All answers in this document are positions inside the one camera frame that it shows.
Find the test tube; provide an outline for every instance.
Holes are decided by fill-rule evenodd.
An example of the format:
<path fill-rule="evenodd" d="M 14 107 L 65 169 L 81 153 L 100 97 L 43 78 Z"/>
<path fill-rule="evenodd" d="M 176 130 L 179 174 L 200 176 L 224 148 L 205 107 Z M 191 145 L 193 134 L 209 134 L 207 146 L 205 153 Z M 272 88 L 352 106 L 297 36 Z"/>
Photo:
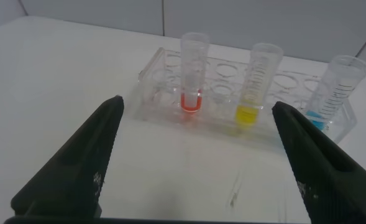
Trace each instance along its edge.
<path fill-rule="evenodd" d="M 250 51 L 244 85 L 236 111 L 239 124 L 254 124 L 258 109 L 283 58 L 283 50 L 273 44 L 255 44 Z"/>
<path fill-rule="evenodd" d="M 313 124 L 320 130 L 324 129 L 325 124 L 341 108 L 343 100 L 365 77 L 366 62 L 348 55 L 335 56 L 305 109 L 307 115 L 322 120 L 312 121 Z"/>
<path fill-rule="evenodd" d="M 201 108 L 209 37 L 189 32 L 181 37 L 181 108 L 195 113 Z"/>

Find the white table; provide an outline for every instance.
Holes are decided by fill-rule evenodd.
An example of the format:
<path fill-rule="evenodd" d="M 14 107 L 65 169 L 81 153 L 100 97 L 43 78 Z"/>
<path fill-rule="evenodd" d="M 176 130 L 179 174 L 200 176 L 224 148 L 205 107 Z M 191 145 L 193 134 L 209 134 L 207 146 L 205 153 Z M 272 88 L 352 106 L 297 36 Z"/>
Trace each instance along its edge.
<path fill-rule="evenodd" d="M 11 198 L 104 100 L 127 99 L 159 47 L 180 50 L 178 39 L 41 17 L 0 27 L 0 223 L 13 216 Z M 209 56 L 249 61 L 248 50 L 217 45 Z M 280 67 L 313 74 L 325 68 L 290 57 Z M 366 169 L 366 79 L 350 101 L 358 124 L 340 146 Z M 283 149 L 126 116 L 100 205 L 102 217 L 309 222 Z"/>

